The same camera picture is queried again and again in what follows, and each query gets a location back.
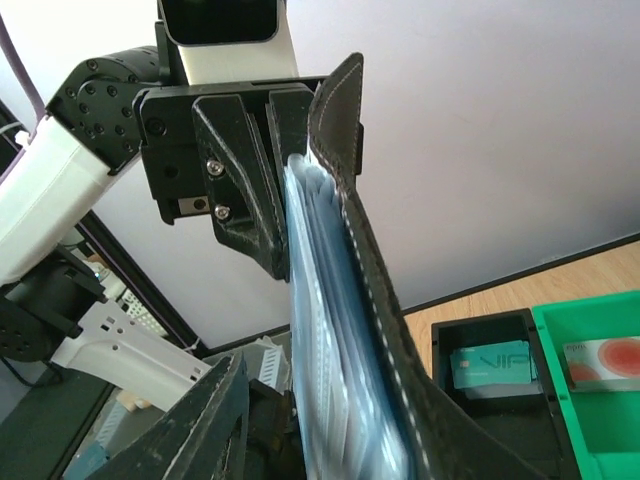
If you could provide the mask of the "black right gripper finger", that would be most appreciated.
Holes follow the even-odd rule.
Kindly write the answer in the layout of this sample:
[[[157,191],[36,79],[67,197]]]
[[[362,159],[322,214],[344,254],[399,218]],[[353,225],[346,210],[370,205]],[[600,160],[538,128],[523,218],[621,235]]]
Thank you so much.
[[[249,382],[240,354],[222,357],[146,433],[94,473],[96,479],[241,479]]]

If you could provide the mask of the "black leather card holder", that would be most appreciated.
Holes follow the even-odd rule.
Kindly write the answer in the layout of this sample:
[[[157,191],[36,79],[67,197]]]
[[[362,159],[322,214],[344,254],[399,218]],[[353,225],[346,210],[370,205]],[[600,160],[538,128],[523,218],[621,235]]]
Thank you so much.
[[[316,89],[284,169],[293,391],[310,479],[536,479],[427,375],[356,188],[364,58]]]

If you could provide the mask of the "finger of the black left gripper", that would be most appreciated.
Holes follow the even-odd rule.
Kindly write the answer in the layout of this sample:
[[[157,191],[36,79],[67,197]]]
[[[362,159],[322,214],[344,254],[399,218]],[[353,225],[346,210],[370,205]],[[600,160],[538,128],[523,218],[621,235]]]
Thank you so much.
[[[267,212],[283,208],[283,169],[290,154],[306,150],[307,115],[313,92],[306,85],[267,85],[265,146]]]
[[[283,200],[255,116],[231,94],[198,98],[192,118],[217,241],[286,281]]]

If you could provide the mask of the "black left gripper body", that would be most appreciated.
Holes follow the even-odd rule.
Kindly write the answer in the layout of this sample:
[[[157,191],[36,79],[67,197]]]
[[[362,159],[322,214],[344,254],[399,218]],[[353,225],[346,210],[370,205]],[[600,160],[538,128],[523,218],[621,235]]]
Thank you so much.
[[[192,118],[192,106],[198,98],[239,95],[259,123],[266,146],[267,85],[306,85],[314,93],[321,81],[319,77],[306,77],[143,90],[135,99],[141,157],[162,220],[173,224],[178,218],[212,211]]]

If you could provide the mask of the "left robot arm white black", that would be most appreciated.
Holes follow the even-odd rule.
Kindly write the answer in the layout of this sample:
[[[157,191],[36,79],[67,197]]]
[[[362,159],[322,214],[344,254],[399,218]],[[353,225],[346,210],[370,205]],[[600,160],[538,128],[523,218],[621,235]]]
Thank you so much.
[[[1,182],[1,351],[48,359],[169,410],[207,372],[106,298],[61,246],[136,160],[161,218],[208,214],[216,239],[289,275],[283,168],[305,143],[320,77],[190,86],[177,53],[139,47],[80,63]]]

